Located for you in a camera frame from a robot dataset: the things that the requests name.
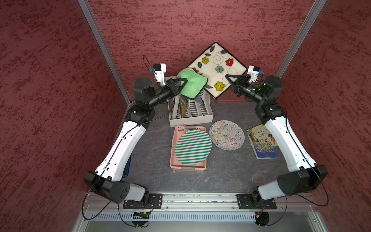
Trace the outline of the green microfibre cloth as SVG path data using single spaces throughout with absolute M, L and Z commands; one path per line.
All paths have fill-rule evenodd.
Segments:
M 192 68 L 183 69 L 178 75 L 177 79 L 186 79 L 187 83 L 181 90 L 181 95 L 188 99 L 196 99 L 199 93 L 203 90 L 208 82 L 208 78 L 204 77 Z

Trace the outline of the square floral plate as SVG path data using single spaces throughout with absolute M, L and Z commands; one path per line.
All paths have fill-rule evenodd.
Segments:
M 231 86 L 226 75 L 247 72 L 247 67 L 218 42 L 210 45 L 188 67 L 208 79 L 205 90 L 215 99 Z

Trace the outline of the colourful squiggle round plate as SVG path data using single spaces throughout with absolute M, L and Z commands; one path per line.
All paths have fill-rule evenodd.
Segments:
M 242 128 L 229 120 L 213 123 L 209 129 L 209 135 L 214 145 L 227 151 L 237 150 L 245 142 Z

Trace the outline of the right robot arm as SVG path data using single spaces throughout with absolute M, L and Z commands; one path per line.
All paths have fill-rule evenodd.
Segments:
M 275 181 L 261 185 L 254 191 L 254 197 L 266 201 L 273 198 L 297 195 L 324 186 L 323 180 L 328 171 L 318 165 L 300 143 L 290 126 L 285 109 L 277 103 L 283 90 L 281 79 L 270 75 L 259 87 L 243 75 L 226 75 L 231 89 L 238 97 L 256 103 L 255 112 L 275 139 L 287 164 L 288 173 Z

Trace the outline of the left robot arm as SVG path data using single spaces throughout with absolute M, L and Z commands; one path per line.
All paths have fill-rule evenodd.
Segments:
M 183 78 L 169 79 L 163 86 L 153 83 L 148 77 L 135 81 L 135 103 L 125 116 L 119 136 L 97 169 L 84 176 L 91 192 L 116 204 L 125 200 L 147 203 L 147 188 L 123 181 L 123 172 L 134 148 L 155 117 L 155 106 L 179 95 L 186 83 Z

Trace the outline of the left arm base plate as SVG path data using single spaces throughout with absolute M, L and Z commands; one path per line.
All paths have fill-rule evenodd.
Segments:
M 163 194 L 149 193 L 141 201 L 125 200 L 123 209 L 161 209 Z

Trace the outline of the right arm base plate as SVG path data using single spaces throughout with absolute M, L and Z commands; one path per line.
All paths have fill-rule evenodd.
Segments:
M 252 210 L 276 210 L 277 206 L 274 199 L 264 200 L 258 193 L 236 194 L 239 209 Z

